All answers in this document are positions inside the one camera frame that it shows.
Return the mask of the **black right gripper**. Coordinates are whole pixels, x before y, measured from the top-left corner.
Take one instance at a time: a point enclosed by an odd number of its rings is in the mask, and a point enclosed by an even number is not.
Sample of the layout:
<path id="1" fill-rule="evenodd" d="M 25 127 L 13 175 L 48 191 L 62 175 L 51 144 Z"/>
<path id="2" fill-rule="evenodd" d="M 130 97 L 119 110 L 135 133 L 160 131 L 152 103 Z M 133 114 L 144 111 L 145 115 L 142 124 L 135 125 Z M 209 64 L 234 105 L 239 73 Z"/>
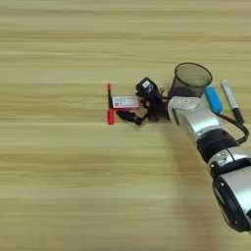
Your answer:
<path id="1" fill-rule="evenodd" d="M 156 93 L 140 93 L 137 92 L 136 96 L 141 99 L 143 108 L 146 114 L 143 117 L 138 117 L 135 113 L 129 111 L 117 111 L 116 114 L 127 122 L 135 123 L 137 126 L 143 126 L 146 122 L 157 122 L 161 119 L 169 120 L 168 102 L 162 94 Z"/>

